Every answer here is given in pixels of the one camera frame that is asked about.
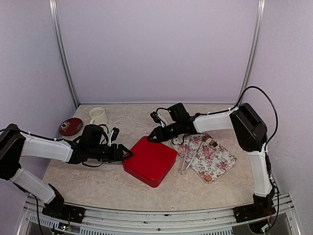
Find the red box lid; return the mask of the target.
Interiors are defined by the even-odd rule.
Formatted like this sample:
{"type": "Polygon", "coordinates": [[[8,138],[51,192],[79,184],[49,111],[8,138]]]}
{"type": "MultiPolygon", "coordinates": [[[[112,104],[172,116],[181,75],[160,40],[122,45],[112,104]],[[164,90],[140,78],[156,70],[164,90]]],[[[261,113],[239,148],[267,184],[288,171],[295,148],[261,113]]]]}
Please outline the red box lid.
{"type": "Polygon", "coordinates": [[[157,188],[176,162],[177,152],[143,136],[132,148],[133,156],[123,162],[124,171],[157,188]]]}

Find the silver metal serving tongs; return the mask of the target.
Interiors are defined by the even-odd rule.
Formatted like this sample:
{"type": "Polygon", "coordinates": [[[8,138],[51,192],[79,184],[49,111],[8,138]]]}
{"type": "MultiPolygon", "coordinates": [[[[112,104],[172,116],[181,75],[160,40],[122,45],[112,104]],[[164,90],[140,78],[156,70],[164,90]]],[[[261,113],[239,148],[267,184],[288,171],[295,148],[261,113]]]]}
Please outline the silver metal serving tongs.
{"type": "Polygon", "coordinates": [[[191,163],[193,162],[194,158],[198,154],[198,151],[200,150],[201,145],[202,145],[202,141],[199,141],[199,143],[196,143],[194,146],[194,138],[189,137],[189,141],[185,149],[185,154],[183,156],[183,162],[182,162],[181,169],[180,169],[181,175],[185,175],[187,173],[188,168],[191,166],[191,163]]]}

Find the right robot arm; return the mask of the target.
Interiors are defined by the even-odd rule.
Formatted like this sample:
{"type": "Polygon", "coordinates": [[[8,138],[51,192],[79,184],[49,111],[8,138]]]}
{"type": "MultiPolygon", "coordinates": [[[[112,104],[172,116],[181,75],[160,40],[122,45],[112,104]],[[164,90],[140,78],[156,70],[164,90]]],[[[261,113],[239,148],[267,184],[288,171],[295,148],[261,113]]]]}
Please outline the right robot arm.
{"type": "Polygon", "coordinates": [[[269,138],[267,126],[250,104],[244,103],[224,111],[189,115],[182,103],[167,108],[173,123],[165,125],[158,112],[150,116],[159,123],[147,137],[150,142],[161,143],[182,134],[200,134],[216,130],[234,130],[237,142],[248,155],[253,178],[254,195],[250,213],[261,217],[272,206],[275,195],[270,180],[271,163],[267,153],[269,138]]]}

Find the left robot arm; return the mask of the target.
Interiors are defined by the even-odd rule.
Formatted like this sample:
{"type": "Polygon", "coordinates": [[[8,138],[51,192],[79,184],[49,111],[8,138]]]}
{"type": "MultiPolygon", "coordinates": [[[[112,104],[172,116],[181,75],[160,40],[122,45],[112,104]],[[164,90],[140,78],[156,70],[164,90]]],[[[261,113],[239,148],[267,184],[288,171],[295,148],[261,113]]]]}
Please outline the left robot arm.
{"type": "Polygon", "coordinates": [[[118,134],[117,128],[106,133],[102,125],[89,124],[80,136],[70,141],[42,137],[10,124],[0,131],[0,177],[41,200],[57,217],[65,217],[68,206],[63,196],[22,168],[20,158],[36,157],[73,165],[86,165],[89,159],[101,164],[123,162],[133,153],[124,145],[114,143],[118,134]]]}

